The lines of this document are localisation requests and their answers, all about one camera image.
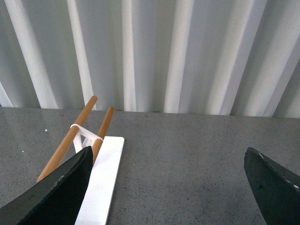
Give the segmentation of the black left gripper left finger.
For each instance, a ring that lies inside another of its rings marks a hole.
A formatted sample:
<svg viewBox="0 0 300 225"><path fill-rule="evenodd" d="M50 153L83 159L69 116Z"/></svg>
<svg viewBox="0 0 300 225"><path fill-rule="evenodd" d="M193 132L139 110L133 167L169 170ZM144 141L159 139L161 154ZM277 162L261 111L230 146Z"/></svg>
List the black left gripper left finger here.
<svg viewBox="0 0 300 225"><path fill-rule="evenodd" d="M28 191L0 209L2 225L73 225L93 166L85 147Z"/></svg>

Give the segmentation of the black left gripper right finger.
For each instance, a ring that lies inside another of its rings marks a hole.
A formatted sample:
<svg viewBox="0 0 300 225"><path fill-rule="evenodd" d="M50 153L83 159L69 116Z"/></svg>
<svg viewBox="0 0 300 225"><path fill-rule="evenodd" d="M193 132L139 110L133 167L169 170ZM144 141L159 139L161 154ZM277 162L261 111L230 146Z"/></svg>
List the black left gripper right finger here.
<svg viewBox="0 0 300 225"><path fill-rule="evenodd" d="M254 148L248 148L244 170L268 225L300 223L300 177Z"/></svg>

